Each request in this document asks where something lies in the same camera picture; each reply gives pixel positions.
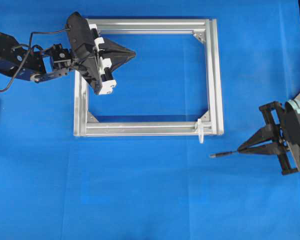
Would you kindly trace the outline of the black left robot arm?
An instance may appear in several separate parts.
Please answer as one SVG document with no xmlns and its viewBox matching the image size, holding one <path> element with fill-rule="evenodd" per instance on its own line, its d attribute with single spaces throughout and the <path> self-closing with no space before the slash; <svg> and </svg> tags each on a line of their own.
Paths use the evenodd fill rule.
<svg viewBox="0 0 300 240">
<path fill-rule="evenodd" d="M 41 83 L 77 71 L 96 95 L 112 93 L 117 82 L 113 71 L 136 56 L 136 53 L 98 34 L 96 25 L 78 12 L 66 21 L 70 48 L 54 44 L 19 43 L 13 36 L 0 32 L 0 74 L 14 79 Z"/>
</svg>

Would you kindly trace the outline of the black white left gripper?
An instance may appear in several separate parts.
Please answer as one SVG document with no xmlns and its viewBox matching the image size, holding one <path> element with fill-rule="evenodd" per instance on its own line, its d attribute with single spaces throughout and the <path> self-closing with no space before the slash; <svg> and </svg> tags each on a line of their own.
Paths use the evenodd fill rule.
<svg viewBox="0 0 300 240">
<path fill-rule="evenodd" d="M 76 70 L 96 95 L 111 94 L 117 85 L 112 72 L 132 60 L 136 53 L 108 38 L 94 37 L 88 21 L 78 12 L 67 18 L 66 26 Z"/>
</svg>

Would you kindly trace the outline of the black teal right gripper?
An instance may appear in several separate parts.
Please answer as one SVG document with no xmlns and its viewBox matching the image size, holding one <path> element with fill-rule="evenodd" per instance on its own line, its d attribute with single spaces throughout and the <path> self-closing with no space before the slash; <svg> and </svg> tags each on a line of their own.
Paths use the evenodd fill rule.
<svg viewBox="0 0 300 240">
<path fill-rule="evenodd" d="M 277 155 L 281 174 L 300 172 L 300 100 L 284 106 L 273 101 L 259 107 L 267 125 L 240 145 L 240 154 Z"/>
</svg>

